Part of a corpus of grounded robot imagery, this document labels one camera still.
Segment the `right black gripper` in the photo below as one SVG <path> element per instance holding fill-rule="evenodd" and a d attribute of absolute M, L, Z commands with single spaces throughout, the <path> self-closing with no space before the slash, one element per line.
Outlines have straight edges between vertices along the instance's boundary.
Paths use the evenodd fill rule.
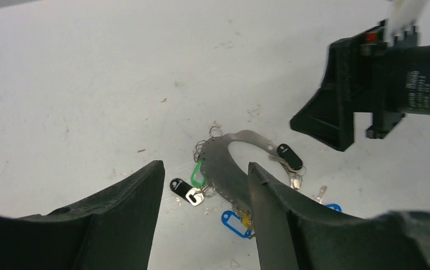
<path fill-rule="evenodd" d="M 382 20 L 365 32 L 363 50 L 370 50 L 372 76 L 368 97 L 370 139 L 384 139 L 407 114 L 430 115 L 430 45 L 419 45 L 416 25 L 385 36 Z M 308 135 L 337 151 L 354 142 L 354 110 L 350 105 L 356 79 L 356 43 L 343 38 L 328 47 L 326 70 L 319 89 L 289 121 L 293 131 Z"/>

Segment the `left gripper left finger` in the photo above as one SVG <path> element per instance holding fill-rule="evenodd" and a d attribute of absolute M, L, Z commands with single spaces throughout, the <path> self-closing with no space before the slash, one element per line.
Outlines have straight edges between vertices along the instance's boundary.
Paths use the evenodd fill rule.
<path fill-rule="evenodd" d="M 147 269 L 164 180 L 154 160 L 47 215 L 0 216 L 0 269 Z"/>

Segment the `green key tag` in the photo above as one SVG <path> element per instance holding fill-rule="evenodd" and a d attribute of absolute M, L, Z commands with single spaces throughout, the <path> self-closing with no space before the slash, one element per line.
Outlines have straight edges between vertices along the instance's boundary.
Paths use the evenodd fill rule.
<path fill-rule="evenodd" d="M 196 187 L 196 188 L 200 188 L 206 183 L 206 180 L 201 173 L 201 164 L 202 164 L 202 160 L 199 159 L 198 162 L 196 162 L 196 165 L 190 176 L 190 183 L 193 187 Z"/>

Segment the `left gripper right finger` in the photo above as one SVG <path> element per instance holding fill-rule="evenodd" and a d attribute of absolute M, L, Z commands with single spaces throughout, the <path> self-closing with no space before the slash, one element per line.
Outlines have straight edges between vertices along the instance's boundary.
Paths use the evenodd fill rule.
<path fill-rule="evenodd" d="M 257 163 L 248 188 L 261 269 L 430 269 L 430 211 L 370 219 L 328 208 Z"/>

